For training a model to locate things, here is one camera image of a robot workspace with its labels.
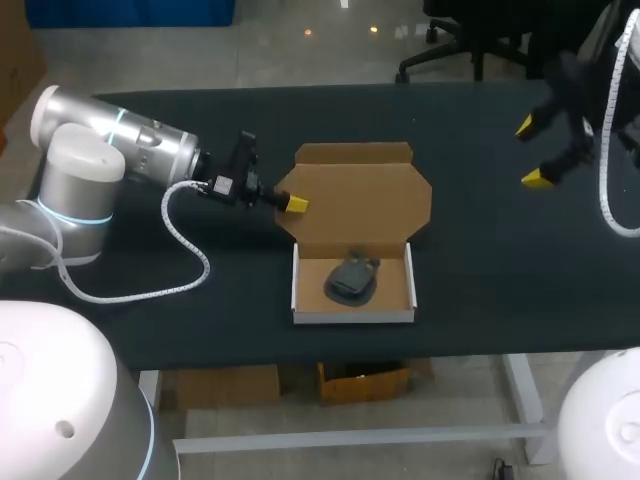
gray floor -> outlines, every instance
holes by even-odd
[[[234,26],[216,29],[36,31],[49,73],[6,127],[0,201],[23,197],[39,152],[28,139],[35,99],[52,83],[87,93],[149,89],[388,83],[398,63],[425,46],[421,0],[241,0]],[[378,31],[373,33],[371,26]],[[447,40],[442,34],[440,43]],[[520,80],[520,67],[489,57],[486,81]],[[412,81],[470,81],[461,55],[416,68]],[[574,354],[533,355],[545,401],[554,397]],[[512,420],[504,376],[487,357],[434,361],[435,380],[415,378],[397,401],[321,408],[308,378],[285,369],[290,389],[277,405],[190,412],[186,435],[278,433],[501,423]],[[173,418],[172,423],[184,419]],[[519,442],[348,447],[189,456],[184,479],[429,478],[488,479],[494,457],[517,465],[518,479],[562,479],[558,465],[530,468]]]

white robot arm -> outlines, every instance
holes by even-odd
[[[251,134],[242,132],[231,157],[216,161],[200,149],[191,133],[57,86],[47,88],[38,100],[31,139],[46,152],[46,164],[37,199],[0,205],[0,274],[57,263],[65,284],[87,301],[139,300],[184,291],[204,281],[206,257],[169,220],[167,203],[179,188],[195,188],[204,197],[229,205],[252,206],[261,200],[298,213],[307,206],[305,200],[260,182]],[[74,287],[65,266],[86,264],[100,255],[125,174],[168,189],[162,203],[165,225],[200,258],[204,269],[198,280],[184,287],[103,302]]]

coiled cable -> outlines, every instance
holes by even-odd
[[[165,290],[158,290],[156,292],[127,295],[123,297],[107,297],[107,298],[96,297],[83,292],[73,282],[73,280],[71,279],[71,276],[69,275],[67,267],[64,264],[64,259],[62,257],[63,239],[62,239],[62,234],[60,232],[60,229],[56,225],[55,221],[52,221],[52,219],[49,217],[49,214],[45,212],[42,208],[40,208],[40,206],[37,205],[35,202],[27,201],[26,203],[33,206],[34,208],[37,208],[38,211],[42,213],[42,215],[47,217],[47,220],[49,220],[49,223],[51,224],[55,232],[58,245],[54,246],[53,244],[49,243],[48,241],[40,237],[37,237],[30,233],[22,232],[20,230],[15,230],[9,227],[0,226],[0,233],[5,233],[7,235],[12,235],[14,237],[21,238],[27,242],[33,243],[34,245],[38,245],[43,249],[45,249],[46,251],[48,251],[53,258],[53,262],[56,264],[58,268],[58,275],[60,276],[60,279],[62,280],[62,282],[66,285],[66,287],[69,289],[71,293],[73,293],[76,297],[86,302],[97,303],[101,305],[114,304],[114,303],[128,303],[128,302],[137,302],[140,300],[147,300],[149,298],[164,297],[167,295],[173,295],[174,293],[186,292],[187,290],[192,290],[202,285],[202,283],[207,279],[207,277],[209,276],[209,273],[211,272],[211,265],[209,264],[209,260],[207,259],[206,255],[202,253],[195,245],[189,242],[189,240],[184,238],[178,232],[178,230],[176,230],[176,228],[173,226],[173,223],[169,218],[169,200],[171,199],[171,196],[178,190],[181,190],[184,188],[192,188],[195,190],[200,190],[202,187],[205,187],[206,185],[207,184],[204,182],[195,182],[191,180],[178,182],[175,185],[171,186],[165,192],[164,196],[162,197],[162,202],[160,203],[160,212],[162,215],[162,221],[167,227],[167,230],[169,231],[169,233],[176,240],[178,240],[178,242],[180,242],[182,246],[184,246],[187,250],[189,250],[196,257],[198,257],[200,262],[202,262],[202,267],[203,267],[202,274],[193,282],[188,283],[186,285],[182,285],[180,287],[168,288]]]
[[[609,207],[609,192],[607,190],[608,182],[608,170],[609,170],[609,145],[611,143],[611,128],[613,126],[613,117],[616,111],[616,102],[618,101],[618,90],[620,88],[620,80],[622,78],[622,70],[624,69],[624,62],[626,60],[627,51],[629,49],[629,43],[633,36],[636,21],[640,9],[634,10],[627,24],[624,28],[620,40],[620,46],[618,47],[618,54],[613,67],[613,75],[611,77],[611,85],[609,87],[609,97],[607,99],[607,109],[605,110],[604,120],[602,123],[602,140],[600,143],[600,171],[599,171],[599,197],[600,197],[600,210],[607,224],[618,235],[627,238],[640,237],[640,227],[630,229],[620,225],[611,213]]]

brown cardboard box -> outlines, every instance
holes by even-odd
[[[0,0],[0,125],[7,123],[44,73],[24,0]]]
[[[309,200],[304,215],[276,214],[296,238],[291,309],[294,323],[413,322],[417,307],[411,247],[429,221],[431,186],[411,165],[406,143],[306,144],[278,185]],[[380,258],[373,298],[336,303],[324,283],[350,250]]]
[[[179,370],[174,388],[178,410],[256,405],[280,398],[276,365]]]
[[[358,367],[352,369],[354,376],[333,378],[326,365],[318,364],[318,388],[322,403],[325,405],[340,405],[345,403],[376,402],[391,400],[407,391],[409,369],[400,362],[387,364],[378,373],[367,373]]]

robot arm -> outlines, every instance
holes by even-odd
[[[192,181],[201,196],[227,205],[263,201],[281,211],[306,210],[304,199],[262,184],[256,140],[246,132],[228,160],[216,161],[191,133],[51,86],[38,100],[30,133],[47,157],[39,195],[32,205],[0,205],[0,227],[63,245],[66,265],[100,254],[125,175],[164,189]],[[50,261],[42,245],[0,231],[0,274]]]
[[[617,134],[625,148],[635,154],[635,164],[640,167],[640,144],[628,128],[640,115],[640,24],[634,16],[637,14],[632,11],[637,3],[618,0],[611,5],[589,61],[563,52],[545,66],[545,80],[551,95],[532,110],[516,137],[528,142],[564,113],[571,140],[565,150],[541,162],[538,168],[523,177],[525,186],[553,187],[580,165],[592,164],[594,131],[602,131],[603,137],[609,129]],[[619,88],[614,89],[616,79]],[[623,100],[617,107],[615,102],[610,106],[613,90],[616,98],[619,96]]]

